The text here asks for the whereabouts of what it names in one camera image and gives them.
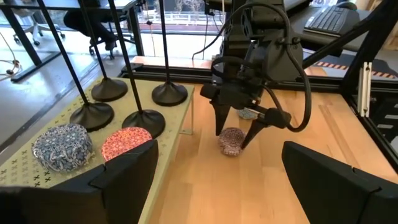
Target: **small fabric object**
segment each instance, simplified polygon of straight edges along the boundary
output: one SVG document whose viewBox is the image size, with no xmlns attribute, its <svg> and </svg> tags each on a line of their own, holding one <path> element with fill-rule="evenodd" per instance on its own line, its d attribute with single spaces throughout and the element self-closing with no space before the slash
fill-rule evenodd
<svg viewBox="0 0 398 224">
<path fill-rule="evenodd" d="M 257 114 L 249 109 L 237 110 L 238 115 L 242 119 L 256 119 Z"/>
<path fill-rule="evenodd" d="M 79 124 L 64 124 L 50 128 L 32 145 L 34 157 L 46 168 L 70 172 L 93 155 L 93 143 L 87 130 Z"/>
<path fill-rule="evenodd" d="M 105 140 L 101 153 L 105 161 L 109 161 L 151 139 L 152 136 L 144 128 L 123 128 Z"/>
<path fill-rule="evenodd" d="M 227 156 L 238 156 L 241 151 L 241 145 L 245 134 L 239 128 L 226 128 L 222 130 L 218 145 L 221 147 L 221 152 Z"/>
</svg>

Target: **person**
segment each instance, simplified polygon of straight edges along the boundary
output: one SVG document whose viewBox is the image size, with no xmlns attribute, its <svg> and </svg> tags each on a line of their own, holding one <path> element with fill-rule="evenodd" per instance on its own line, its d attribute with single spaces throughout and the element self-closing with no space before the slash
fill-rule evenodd
<svg viewBox="0 0 398 224">
<path fill-rule="evenodd" d="M 112 50 L 115 48 L 117 37 L 107 30 L 102 22 L 111 22 L 112 16 L 108 12 L 101 11 L 88 11 L 88 18 L 91 23 L 91 27 L 94 32 L 94 36 L 96 40 L 101 39 L 105 42 L 105 49 Z M 74 30 L 81 32 L 83 35 L 90 37 L 90 33 L 86 28 L 86 23 L 83 17 L 83 13 L 80 10 L 71 10 L 67 11 L 65 16 L 63 17 L 63 23 Z M 90 40 L 90 44 L 94 45 L 94 40 Z"/>
</svg>

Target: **black stand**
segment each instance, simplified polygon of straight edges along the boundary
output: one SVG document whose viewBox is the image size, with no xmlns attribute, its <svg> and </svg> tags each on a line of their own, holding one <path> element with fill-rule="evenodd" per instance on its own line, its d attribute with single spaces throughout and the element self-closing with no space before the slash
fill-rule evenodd
<svg viewBox="0 0 398 224">
<path fill-rule="evenodd" d="M 57 42 L 57 45 L 61 51 L 62 57 L 65 60 L 65 63 L 68 66 L 70 74 L 72 75 L 73 81 L 75 81 L 76 87 L 80 93 L 81 98 L 83 99 L 83 106 L 77 109 L 70 116 L 70 122 L 75 124 L 80 124 L 87 129 L 87 131 L 96 131 L 99 130 L 106 125 L 108 125 L 114 116 L 114 111 L 110 105 L 106 103 L 89 103 L 87 97 L 80 85 L 79 79 L 76 76 L 76 73 L 73 69 L 72 63 L 68 58 L 68 54 L 65 51 L 65 48 L 62 45 L 61 39 L 58 36 L 57 30 L 55 29 L 54 23 L 51 20 L 50 14 L 45 8 L 43 0 L 37 0 L 40 9 L 42 10 L 43 16 L 47 21 L 47 24 L 50 27 L 52 35 Z"/>
<path fill-rule="evenodd" d="M 170 80 L 169 56 L 167 55 L 166 25 L 164 19 L 163 0 L 159 0 L 159 6 L 160 6 L 160 19 L 162 21 L 162 37 L 163 37 L 164 62 L 166 68 L 166 82 L 154 88 L 154 90 L 152 91 L 152 99 L 157 105 L 160 106 L 175 106 L 181 104 L 187 99 L 188 91 L 184 86 L 174 84 Z"/>
<path fill-rule="evenodd" d="M 105 68 L 101 60 L 101 55 L 97 47 L 97 38 L 95 37 L 93 28 L 91 27 L 90 20 L 87 15 L 87 10 L 84 5 L 84 1 L 78 0 L 78 2 L 81 8 L 81 12 L 83 14 L 83 18 L 86 23 L 86 27 L 88 27 L 88 33 L 91 39 L 94 41 L 93 47 L 95 49 L 95 54 L 97 55 L 99 67 L 101 67 L 101 71 L 104 76 L 101 83 L 93 87 L 91 91 L 91 96 L 93 97 L 94 100 L 101 102 L 117 100 L 123 97 L 127 93 L 128 90 L 127 85 L 125 82 L 121 80 L 112 80 L 108 78 L 108 76 L 106 75 Z"/>
<path fill-rule="evenodd" d="M 134 98 L 136 99 L 138 111 L 130 114 L 122 124 L 122 128 L 126 127 L 140 127 L 146 129 L 153 138 L 160 136 L 166 127 L 166 121 L 161 113 L 154 110 L 143 110 L 141 107 L 141 102 L 139 99 L 136 82 L 132 75 L 132 69 L 129 61 L 129 56 L 127 54 L 126 44 L 124 43 L 122 29 L 120 28 L 120 23 L 118 14 L 116 12 L 116 6 L 113 0 L 108 0 L 109 8 L 112 12 L 113 21 L 115 21 L 115 27 L 118 32 L 120 47 L 122 48 L 124 62 L 126 63 L 126 69 L 129 74 L 129 79 L 131 82 L 132 92 Z"/>
</svg>

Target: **floor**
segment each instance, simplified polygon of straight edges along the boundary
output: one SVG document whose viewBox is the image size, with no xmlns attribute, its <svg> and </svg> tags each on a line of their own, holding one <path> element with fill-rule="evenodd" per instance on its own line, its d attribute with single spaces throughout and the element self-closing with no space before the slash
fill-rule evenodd
<svg viewBox="0 0 398 224">
<path fill-rule="evenodd" d="M 0 32 L 6 38 L 22 67 L 30 67 L 32 62 L 24 52 L 23 46 L 15 43 L 12 38 L 13 30 L 0 28 Z M 87 85 L 100 75 L 98 62 L 94 56 L 88 53 L 89 38 L 78 32 L 65 32 L 65 34 L 66 38 L 63 40 L 63 45 L 82 84 Z M 207 37 L 206 43 L 208 44 L 213 40 L 214 37 Z M 154 35 L 152 41 L 150 34 L 142 34 L 142 41 L 146 55 L 158 57 L 164 55 L 161 35 Z M 169 57 L 191 58 L 194 52 L 203 48 L 205 37 L 199 35 L 168 35 L 167 43 Z M 220 44 L 221 39 L 216 40 L 215 44 L 204 54 L 198 54 L 195 58 L 210 59 L 219 52 Z M 41 58 L 53 52 L 58 52 L 58 47 L 49 32 L 44 32 L 44 36 L 40 37 L 40 45 L 35 46 L 35 49 Z M 120 57 L 120 48 L 118 47 L 114 51 L 115 60 L 110 60 L 107 57 L 108 53 L 104 50 L 103 45 L 99 45 L 99 50 L 103 56 L 107 74 L 110 77 L 118 75 L 124 65 L 123 58 Z M 127 50 L 131 58 L 136 54 L 134 45 L 127 44 Z M 393 63 L 393 57 L 386 58 L 388 59 L 387 62 L 396 65 L 396 63 Z M 12 60 L 11 52 L 1 39 L 0 60 Z M 7 69 L 10 69 L 10 66 L 0 62 L 0 73 L 4 73 Z M 328 69 L 321 68 L 318 71 L 320 71 L 319 75 L 330 75 L 332 72 L 337 72 L 336 70 L 328 71 Z M 0 81 L 0 91 L 2 93 L 0 104 L 3 108 L 7 108 L 2 110 L 0 119 L 0 127 L 2 127 L 0 130 L 0 148 L 9 145 L 7 150 L 0 153 L 0 164 L 8 158 L 7 155 L 13 153 L 12 149 L 17 149 L 24 142 L 24 139 L 29 139 L 36 127 L 40 127 L 40 124 L 43 125 L 47 121 L 46 118 L 51 117 L 51 114 L 52 116 L 56 114 L 55 111 L 63 108 L 64 103 L 77 94 L 70 73 L 61 56 L 20 83 L 11 83 L 9 80 Z"/>
</svg>

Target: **black metal frame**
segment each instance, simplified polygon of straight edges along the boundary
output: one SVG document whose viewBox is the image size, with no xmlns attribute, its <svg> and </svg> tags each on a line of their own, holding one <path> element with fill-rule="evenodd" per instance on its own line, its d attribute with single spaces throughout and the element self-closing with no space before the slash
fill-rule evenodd
<svg viewBox="0 0 398 224">
<path fill-rule="evenodd" d="M 381 152 L 389 161 L 390 165 L 398 172 L 398 152 L 395 151 L 383 134 L 378 130 L 371 117 L 362 117 L 357 112 L 357 104 L 354 98 L 358 94 L 358 82 L 360 69 L 364 62 L 372 62 L 382 47 L 385 39 L 398 21 L 398 1 L 384 0 L 380 5 L 366 18 L 361 21 L 352 31 L 332 43 L 322 47 L 303 62 L 303 68 L 307 68 L 326 57 L 333 49 L 342 49 L 349 41 L 368 32 L 364 42 L 356 54 L 353 63 L 349 67 L 343 79 L 332 77 L 309 77 L 311 89 L 314 92 L 339 93 L 343 96 L 347 104 L 353 109 L 355 115 L 364 126 L 366 131 L 372 137 L 373 141 L 379 147 Z M 197 68 L 178 68 L 170 67 L 171 77 L 175 81 L 209 83 L 212 82 L 210 69 Z M 134 76 L 142 79 L 164 80 L 164 67 L 143 65 L 137 67 Z M 282 82 L 270 86 L 274 89 L 302 91 L 304 85 L 300 79 L 296 82 Z M 371 96 L 377 98 L 397 97 L 398 82 L 388 82 L 383 80 L 372 80 Z"/>
</svg>

